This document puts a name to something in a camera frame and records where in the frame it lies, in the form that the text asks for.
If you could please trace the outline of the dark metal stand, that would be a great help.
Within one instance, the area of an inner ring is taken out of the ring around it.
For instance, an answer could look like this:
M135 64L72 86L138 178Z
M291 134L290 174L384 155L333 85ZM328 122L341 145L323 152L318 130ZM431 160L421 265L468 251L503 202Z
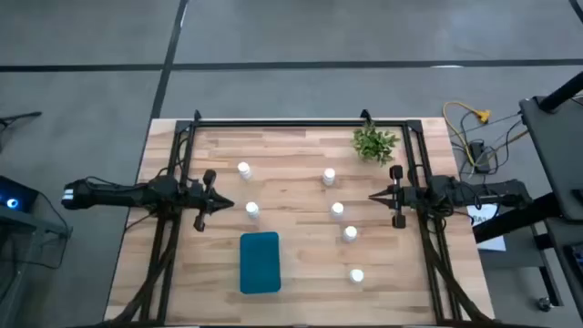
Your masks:
M59 239L70 237L66 223L60 226L30 213L0 207L0 328L10 328L14 324L29 268L44 265L40 258L48 233Z

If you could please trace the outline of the black stand leg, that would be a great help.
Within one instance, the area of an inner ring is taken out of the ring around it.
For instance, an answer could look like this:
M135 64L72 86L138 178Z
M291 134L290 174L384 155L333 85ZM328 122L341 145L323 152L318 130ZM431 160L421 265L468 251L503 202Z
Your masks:
M25 114L7 116L7 117L0 117L0 136L17 120L20 119L27 119L27 118L37 118L40 117L42 113L40 111L29 112Z

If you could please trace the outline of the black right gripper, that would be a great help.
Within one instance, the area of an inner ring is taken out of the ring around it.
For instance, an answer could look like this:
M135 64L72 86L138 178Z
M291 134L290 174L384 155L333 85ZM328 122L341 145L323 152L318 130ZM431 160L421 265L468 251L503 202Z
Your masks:
M401 184L401 180L404 177L404 170L400 165L394 165L389 168L389 176L393 180L392 187L387 187L384 190L369 195L369 200L381 203L389 209L394 208L395 214L392 217L393 227L396 229L404 229L406 227L406 217L403 215L403 206L415 207L418 201L418 190L416 187L404 187ZM381 198L389 195L393 195L391 200Z

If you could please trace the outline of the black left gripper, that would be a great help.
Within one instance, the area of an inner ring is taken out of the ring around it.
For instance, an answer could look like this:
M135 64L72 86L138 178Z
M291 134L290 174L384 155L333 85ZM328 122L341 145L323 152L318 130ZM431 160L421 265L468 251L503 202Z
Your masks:
M193 227L196 231L203 232L205 229L205 218L213 213L232 208L233 201L221 196L214 190L214 182L217 173L214 169L207 169L202 180L193 179L189 187L189 205L191 209L199 210Z

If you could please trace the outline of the computer with blue light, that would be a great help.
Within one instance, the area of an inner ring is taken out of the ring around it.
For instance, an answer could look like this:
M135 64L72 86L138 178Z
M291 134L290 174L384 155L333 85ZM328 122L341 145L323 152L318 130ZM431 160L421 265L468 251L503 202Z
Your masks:
M0 206L31 213L39 192L5 176L0 176Z

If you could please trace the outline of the small green artificial plant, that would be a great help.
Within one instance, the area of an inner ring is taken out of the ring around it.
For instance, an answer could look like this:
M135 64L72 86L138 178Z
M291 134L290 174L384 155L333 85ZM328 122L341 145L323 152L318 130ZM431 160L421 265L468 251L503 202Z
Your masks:
M378 130L374 123L366 122L353 131L351 143L361 161L375 162L383 167L394 160L393 150L400 141L394 133Z

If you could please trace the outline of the teal plastic basket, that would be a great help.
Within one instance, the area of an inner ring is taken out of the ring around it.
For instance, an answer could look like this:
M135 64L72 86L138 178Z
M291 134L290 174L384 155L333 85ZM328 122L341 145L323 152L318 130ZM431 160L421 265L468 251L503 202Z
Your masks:
M240 291L274 293L281 288L280 238L274 231L240 236Z

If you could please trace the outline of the black aluminium frame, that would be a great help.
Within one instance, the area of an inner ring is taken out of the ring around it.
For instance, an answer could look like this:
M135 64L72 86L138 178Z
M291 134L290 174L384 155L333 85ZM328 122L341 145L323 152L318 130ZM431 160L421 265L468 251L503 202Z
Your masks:
M190 175L217 173L216 189L234 202L206 219L204 232L186 211L170 277L167 325L401 325L432 324L417 215L393 227L392 212L368 196L383 189L388 171L356 156L351 140L359 119L206 119L194 136ZM247 162L251 177L237 169ZM336 176L322 182L325 169ZM250 218L248 202L259 206ZM331 214L334 202L342 217ZM343 240L354 226L358 237ZM274 231L280 238L281 288L240 291L240 236ZM349 279L352 269L363 281Z

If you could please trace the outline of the black equipment cart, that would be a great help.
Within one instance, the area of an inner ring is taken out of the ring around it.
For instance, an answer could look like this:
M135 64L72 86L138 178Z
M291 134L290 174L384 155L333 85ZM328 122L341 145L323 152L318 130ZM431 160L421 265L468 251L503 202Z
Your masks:
M519 102L551 191L522 210L508 211L474 228L477 241L544 222L534 238L540 250L553 248L583 321L583 70L545 97Z

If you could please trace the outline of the white paper sheet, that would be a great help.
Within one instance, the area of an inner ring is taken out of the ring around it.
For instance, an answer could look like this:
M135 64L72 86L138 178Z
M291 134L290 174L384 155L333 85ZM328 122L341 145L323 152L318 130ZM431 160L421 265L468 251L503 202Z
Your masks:
M497 213L497 205L484 204L479 209L477 206L467 206L467 214L471 217L473 227L493 219ZM505 239L502 236L482 241L477 244L480 251L506 251Z

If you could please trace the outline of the black power strip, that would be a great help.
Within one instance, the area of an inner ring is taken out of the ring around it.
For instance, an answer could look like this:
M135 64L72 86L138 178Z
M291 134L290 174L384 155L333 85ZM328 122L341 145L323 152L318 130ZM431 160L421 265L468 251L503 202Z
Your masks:
M470 157L473 160L473 170L479 174L487 174L490 171L487 159L486 147L483 141L472 141L469 144Z

